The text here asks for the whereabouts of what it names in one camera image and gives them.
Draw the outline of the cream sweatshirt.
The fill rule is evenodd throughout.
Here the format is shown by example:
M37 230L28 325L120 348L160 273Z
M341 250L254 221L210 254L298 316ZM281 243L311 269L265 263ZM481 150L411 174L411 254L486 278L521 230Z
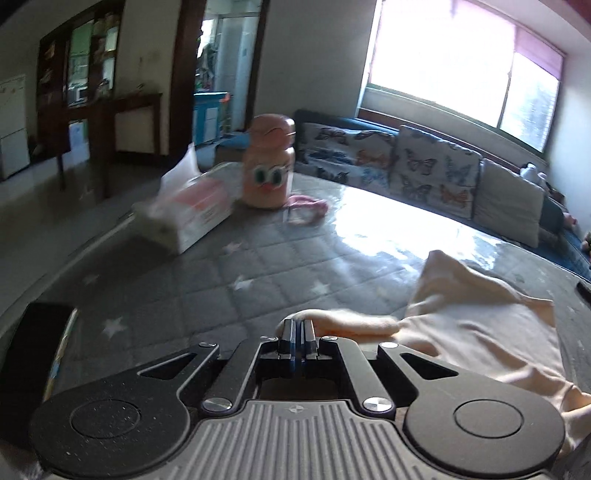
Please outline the cream sweatshirt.
M343 309L301 310L290 319L311 321L318 336L391 341L536 393L562 416L564 455L590 433L590 396L566 377L553 302L441 251L430 253L402 319Z

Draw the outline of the white pink tissue box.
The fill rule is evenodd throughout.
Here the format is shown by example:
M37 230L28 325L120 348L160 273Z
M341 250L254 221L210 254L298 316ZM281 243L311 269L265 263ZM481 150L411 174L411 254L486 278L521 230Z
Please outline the white pink tissue box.
M133 224L140 236L180 255L228 219L232 203L224 183L200 171L189 144L161 177L157 195L133 205Z

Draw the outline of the pink hair scrunchie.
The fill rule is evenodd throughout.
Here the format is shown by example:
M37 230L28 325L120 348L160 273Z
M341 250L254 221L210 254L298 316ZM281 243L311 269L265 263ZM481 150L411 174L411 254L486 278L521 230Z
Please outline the pink hair scrunchie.
M294 194L287 198L287 203L283 206L283 221L290 225L314 225L321 222L328 212L327 201Z

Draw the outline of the black smartphone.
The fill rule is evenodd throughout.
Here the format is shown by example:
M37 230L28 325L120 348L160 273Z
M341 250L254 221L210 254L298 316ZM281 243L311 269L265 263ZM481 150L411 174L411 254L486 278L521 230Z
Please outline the black smartphone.
M24 310L1 365L1 440L30 448L29 423L51 395L77 309L32 302Z

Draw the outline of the pink cartoon water bottle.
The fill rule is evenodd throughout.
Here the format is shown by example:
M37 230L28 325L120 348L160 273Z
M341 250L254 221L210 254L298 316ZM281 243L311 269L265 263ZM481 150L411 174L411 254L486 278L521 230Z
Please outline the pink cartoon water bottle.
M242 201L259 209L280 209L290 196L296 125L290 117L263 114L252 120L242 158Z

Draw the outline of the right butterfly cushion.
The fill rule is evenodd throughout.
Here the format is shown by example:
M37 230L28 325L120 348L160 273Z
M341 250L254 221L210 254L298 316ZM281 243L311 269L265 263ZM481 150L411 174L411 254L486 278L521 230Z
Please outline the right butterfly cushion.
M454 217L473 217L480 153L409 126L400 129L394 153L394 197Z

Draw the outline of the butterfly cushion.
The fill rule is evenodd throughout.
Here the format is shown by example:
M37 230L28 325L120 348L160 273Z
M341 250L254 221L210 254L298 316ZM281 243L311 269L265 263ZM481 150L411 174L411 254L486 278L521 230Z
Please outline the butterfly cushion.
M389 193L398 135L305 123L294 170L370 192Z
M454 217L473 217L480 153L409 126L400 129L394 153L394 197Z

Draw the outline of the black remote control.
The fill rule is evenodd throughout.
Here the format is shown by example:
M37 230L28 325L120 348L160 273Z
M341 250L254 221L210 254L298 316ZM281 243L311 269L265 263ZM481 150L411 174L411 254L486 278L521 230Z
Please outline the black remote control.
M591 307L591 288L590 285L579 281L576 285L576 291L581 296L581 298L587 303L589 307Z

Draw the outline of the plain grey cushion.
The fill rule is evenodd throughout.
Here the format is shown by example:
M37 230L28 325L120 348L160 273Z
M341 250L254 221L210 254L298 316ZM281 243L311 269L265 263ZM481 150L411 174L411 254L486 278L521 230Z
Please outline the plain grey cushion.
M484 159L474 204L474 221L510 240L537 248L544 190Z

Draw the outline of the left butterfly cushion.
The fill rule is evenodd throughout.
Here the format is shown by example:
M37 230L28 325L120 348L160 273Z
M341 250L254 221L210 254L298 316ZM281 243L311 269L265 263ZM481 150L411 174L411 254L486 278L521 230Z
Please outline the left butterfly cushion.
M305 123L294 170L370 192L389 193L398 135Z

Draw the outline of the white plush toy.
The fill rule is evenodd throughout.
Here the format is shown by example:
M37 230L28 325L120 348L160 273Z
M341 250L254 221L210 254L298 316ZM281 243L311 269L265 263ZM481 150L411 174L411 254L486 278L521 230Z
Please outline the white plush toy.
M546 174L541 172L533 163L524 164L520 169L520 176L541 188L547 187Z

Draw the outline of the blue cabinet in doorway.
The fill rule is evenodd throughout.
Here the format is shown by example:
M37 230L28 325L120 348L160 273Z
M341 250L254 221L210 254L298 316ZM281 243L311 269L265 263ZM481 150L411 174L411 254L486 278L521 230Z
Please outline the blue cabinet in doorway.
M221 137L221 109L228 100L226 91L193 94L192 141L195 146L214 142Z

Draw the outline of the white refrigerator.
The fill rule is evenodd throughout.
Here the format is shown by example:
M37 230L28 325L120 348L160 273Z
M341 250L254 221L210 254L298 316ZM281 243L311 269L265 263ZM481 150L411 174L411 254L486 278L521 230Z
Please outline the white refrigerator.
M30 164L25 103L26 76L1 82L0 138L1 179L6 180Z

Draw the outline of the window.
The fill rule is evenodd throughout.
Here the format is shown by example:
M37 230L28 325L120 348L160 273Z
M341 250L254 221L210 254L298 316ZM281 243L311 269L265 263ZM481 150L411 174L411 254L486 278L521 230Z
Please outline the window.
M479 1L384 1L369 85L542 154L564 61L554 45Z

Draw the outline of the dark wooden display cabinet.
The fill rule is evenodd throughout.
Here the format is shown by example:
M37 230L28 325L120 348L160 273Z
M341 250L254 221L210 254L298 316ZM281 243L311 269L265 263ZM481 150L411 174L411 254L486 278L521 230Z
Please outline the dark wooden display cabinet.
M125 3L99 1L39 43L36 147L43 161L70 150L65 111L112 95L118 34Z

